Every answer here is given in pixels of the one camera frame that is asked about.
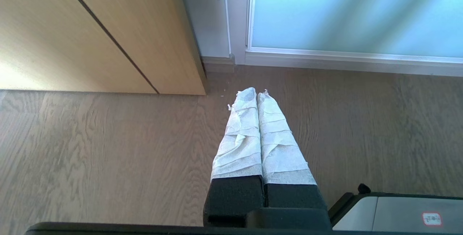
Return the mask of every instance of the paper towel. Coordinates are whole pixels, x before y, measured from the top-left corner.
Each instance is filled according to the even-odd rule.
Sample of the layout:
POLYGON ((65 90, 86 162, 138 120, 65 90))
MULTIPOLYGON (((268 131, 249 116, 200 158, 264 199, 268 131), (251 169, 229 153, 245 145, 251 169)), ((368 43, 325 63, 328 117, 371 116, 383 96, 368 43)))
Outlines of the paper towel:
POLYGON ((225 135, 212 164, 211 180, 262 175, 256 90, 247 88, 238 92, 229 110, 225 135))
POLYGON ((265 184, 317 184, 280 107, 267 90, 258 95, 265 184))

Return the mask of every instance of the black foam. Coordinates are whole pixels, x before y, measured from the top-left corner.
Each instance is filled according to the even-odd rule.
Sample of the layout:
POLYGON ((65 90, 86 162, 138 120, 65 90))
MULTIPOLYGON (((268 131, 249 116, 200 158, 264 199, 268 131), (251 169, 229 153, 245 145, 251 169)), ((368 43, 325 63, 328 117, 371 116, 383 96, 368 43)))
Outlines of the black foam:
POLYGON ((265 184, 266 207, 292 207, 327 210, 317 185, 265 184))
POLYGON ((205 227, 245 227, 246 214, 264 206, 262 177, 213 179, 204 203, 205 227))

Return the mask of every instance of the cabinet door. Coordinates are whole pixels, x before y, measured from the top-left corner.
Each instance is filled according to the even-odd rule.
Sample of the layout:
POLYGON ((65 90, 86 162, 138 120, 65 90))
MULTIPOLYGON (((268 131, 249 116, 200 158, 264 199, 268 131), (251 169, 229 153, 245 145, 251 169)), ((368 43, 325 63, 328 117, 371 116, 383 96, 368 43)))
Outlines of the cabinet door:
POLYGON ((0 88, 155 93, 78 0, 0 0, 0 88))
POLYGON ((159 93, 204 95, 182 0, 83 0, 159 93))

